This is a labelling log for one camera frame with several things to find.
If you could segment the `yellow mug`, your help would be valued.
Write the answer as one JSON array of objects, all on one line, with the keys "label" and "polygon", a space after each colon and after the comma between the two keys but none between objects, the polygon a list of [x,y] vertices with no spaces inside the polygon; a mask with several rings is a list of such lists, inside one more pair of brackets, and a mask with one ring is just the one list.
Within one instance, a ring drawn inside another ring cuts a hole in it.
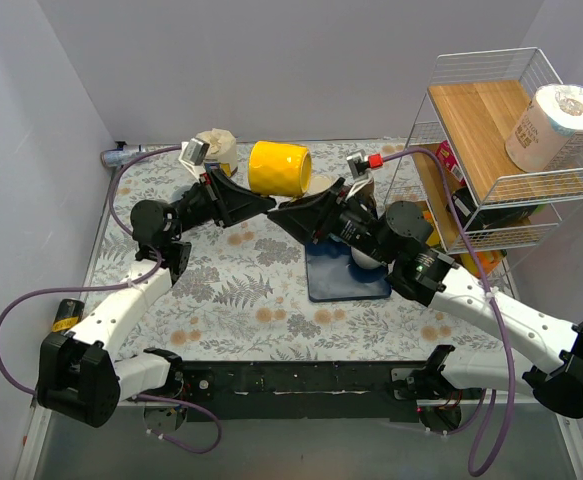
[{"label": "yellow mug", "polygon": [[252,192],[264,196],[302,197],[312,175],[309,150],[300,145],[258,141],[248,162]]}]

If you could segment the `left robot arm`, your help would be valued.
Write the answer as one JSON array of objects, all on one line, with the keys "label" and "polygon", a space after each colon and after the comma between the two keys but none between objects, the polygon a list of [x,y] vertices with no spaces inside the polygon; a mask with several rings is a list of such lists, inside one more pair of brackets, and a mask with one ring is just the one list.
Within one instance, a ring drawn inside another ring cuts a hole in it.
[{"label": "left robot arm", "polygon": [[92,427],[106,423],[122,400],[139,395],[182,400],[188,382],[181,358],[148,348],[129,360],[117,355],[129,334],[185,273],[192,246],[184,231],[206,223],[210,212],[200,183],[182,189],[173,202],[142,200],[132,209],[134,261],[119,285],[90,314],[55,328],[40,347],[37,402]]}]

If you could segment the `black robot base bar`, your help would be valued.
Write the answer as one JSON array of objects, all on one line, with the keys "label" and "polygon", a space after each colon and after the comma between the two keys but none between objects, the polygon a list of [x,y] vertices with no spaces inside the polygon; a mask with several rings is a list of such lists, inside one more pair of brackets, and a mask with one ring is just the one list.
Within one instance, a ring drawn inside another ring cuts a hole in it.
[{"label": "black robot base bar", "polygon": [[182,361],[157,401],[184,400],[221,420],[388,419],[416,422],[419,401],[453,411],[477,388],[454,387],[427,361]]}]

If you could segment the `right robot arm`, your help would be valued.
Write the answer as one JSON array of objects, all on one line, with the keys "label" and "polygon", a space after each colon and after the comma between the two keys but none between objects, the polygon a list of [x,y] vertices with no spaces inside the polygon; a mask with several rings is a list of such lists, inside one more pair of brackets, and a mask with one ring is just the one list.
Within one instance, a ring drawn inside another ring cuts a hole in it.
[{"label": "right robot arm", "polygon": [[562,416],[583,418],[583,321],[537,311],[496,291],[454,259],[427,244],[432,226],[412,202],[395,202],[382,216],[364,207],[338,179],[328,190],[276,203],[235,184],[220,170],[201,177],[219,211],[216,223],[232,226],[264,214],[303,244],[336,237],[388,266],[386,280],[402,298],[460,318],[504,346],[502,361],[453,356],[435,348],[425,363],[394,380],[403,398],[442,398],[470,388],[525,393]]}]

